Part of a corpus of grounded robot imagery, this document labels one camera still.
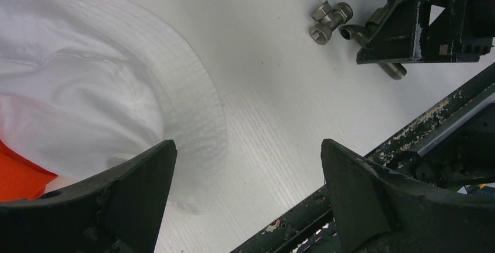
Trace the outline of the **silver angle valve fitting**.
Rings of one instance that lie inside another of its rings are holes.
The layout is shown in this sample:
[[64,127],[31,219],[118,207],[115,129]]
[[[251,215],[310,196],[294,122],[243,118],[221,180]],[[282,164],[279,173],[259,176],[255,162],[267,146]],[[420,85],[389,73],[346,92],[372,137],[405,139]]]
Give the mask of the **silver angle valve fitting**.
[[332,38],[333,32],[353,17],[353,10],[345,2],[331,6],[328,1],[324,1],[310,14],[310,17],[316,23],[309,29],[309,35],[316,44],[324,46]]

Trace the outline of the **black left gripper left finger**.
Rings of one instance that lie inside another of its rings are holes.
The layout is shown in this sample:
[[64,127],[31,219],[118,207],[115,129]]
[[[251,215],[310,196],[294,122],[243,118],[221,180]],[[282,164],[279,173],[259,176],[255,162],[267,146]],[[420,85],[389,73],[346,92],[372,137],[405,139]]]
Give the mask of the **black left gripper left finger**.
[[153,252],[177,149],[142,154],[35,200],[1,204],[2,252]]

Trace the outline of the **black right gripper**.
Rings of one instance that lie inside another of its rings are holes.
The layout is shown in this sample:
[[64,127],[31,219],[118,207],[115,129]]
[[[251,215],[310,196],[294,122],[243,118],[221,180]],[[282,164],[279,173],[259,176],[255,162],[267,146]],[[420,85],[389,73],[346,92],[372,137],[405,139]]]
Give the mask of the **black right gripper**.
[[[443,11],[429,25],[431,6]],[[356,62],[476,63],[493,37],[494,0],[396,0]]]

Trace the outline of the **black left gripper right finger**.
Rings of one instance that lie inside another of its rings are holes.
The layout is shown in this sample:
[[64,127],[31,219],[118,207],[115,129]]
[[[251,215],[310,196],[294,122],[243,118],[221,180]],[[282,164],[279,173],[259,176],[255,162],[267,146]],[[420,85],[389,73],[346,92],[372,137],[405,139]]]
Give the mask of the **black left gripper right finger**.
[[344,252],[494,251],[494,200],[420,182],[332,139],[320,157]]

